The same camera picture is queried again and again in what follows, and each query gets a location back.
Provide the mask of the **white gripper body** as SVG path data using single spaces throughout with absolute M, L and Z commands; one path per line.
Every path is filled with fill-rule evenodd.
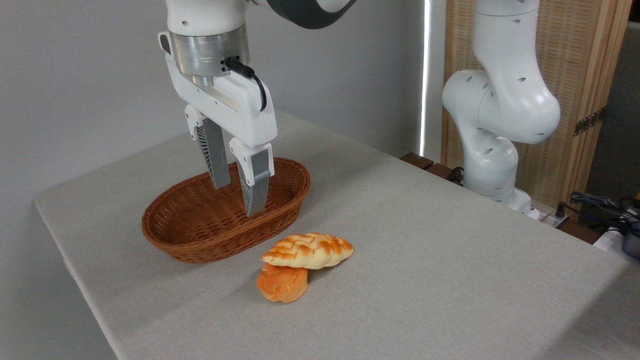
M 167 69 L 178 96 L 249 148 L 277 136 L 270 92 L 246 72 L 249 41 L 244 30 L 208 36 L 158 34 Z

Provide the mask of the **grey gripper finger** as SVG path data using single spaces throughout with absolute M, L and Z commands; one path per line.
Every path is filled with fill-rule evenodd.
M 272 144 L 249 148 L 233 137 L 230 150 L 237 160 L 246 215 L 252 217 L 265 208 L 270 177 L 275 174 Z
M 192 105 L 184 110 L 190 136 L 198 143 L 206 168 L 216 189 L 231 184 L 222 128 Z

